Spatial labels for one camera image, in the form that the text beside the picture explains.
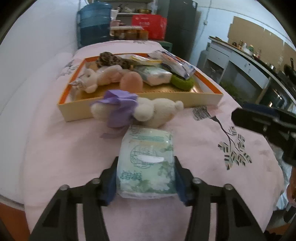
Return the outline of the person left hand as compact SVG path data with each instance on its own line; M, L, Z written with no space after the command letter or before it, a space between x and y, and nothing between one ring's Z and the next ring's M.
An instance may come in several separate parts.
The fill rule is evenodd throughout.
M296 207L295 192L296 192L296 168L292 167L290 182L287 187L287 198L290 205L292 205L293 207Z

